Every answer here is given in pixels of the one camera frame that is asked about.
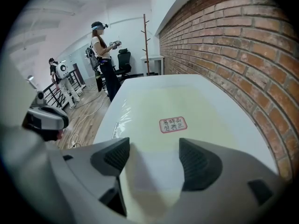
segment black t-shirt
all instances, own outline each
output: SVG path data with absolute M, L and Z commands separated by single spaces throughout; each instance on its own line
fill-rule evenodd
M 50 65 L 50 74 L 51 74 L 51 76 L 52 76 L 52 72 L 54 72 L 55 80 L 56 80 L 56 83 L 58 84 L 60 82 L 60 79 L 56 75 L 56 66 L 55 65 Z

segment brick wall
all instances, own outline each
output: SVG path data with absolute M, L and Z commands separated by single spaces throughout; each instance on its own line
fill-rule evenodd
M 279 172 L 299 165 L 298 40 L 273 0 L 190 0 L 160 33 L 165 74 L 199 74 L 251 117 Z

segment chair backrest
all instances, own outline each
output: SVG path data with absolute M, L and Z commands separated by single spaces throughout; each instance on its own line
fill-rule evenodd
M 126 69 L 127 66 L 125 64 L 130 63 L 131 52 L 126 52 L 122 54 L 118 54 L 118 67 L 119 69 Z

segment transparent plastic sheet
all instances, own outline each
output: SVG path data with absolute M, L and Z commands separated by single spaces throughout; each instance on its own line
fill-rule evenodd
M 235 147 L 225 122 L 192 87 L 131 92 L 112 135 L 124 137 L 130 138 L 130 157 L 121 190 L 128 219 L 138 223 L 155 221 L 179 199 L 184 183 L 179 138 Z

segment white t-shirt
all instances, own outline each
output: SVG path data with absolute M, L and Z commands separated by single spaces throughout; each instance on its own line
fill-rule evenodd
M 100 46 L 100 49 L 101 49 L 101 50 L 97 51 L 97 50 L 95 49 L 94 45 L 95 45 L 95 43 L 97 43 L 97 42 L 100 42 L 100 40 L 99 40 L 96 36 L 94 36 L 94 37 L 92 38 L 92 45 L 93 45 L 93 50 L 94 50 L 95 55 L 96 55 L 96 56 L 101 56 L 103 59 L 111 59 L 109 52 L 107 52 L 107 53 L 105 53 L 105 54 L 103 54 L 103 55 L 100 55 L 100 53 L 101 53 L 103 50 L 105 50 L 105 48 L 102 48 L 102 47 Z

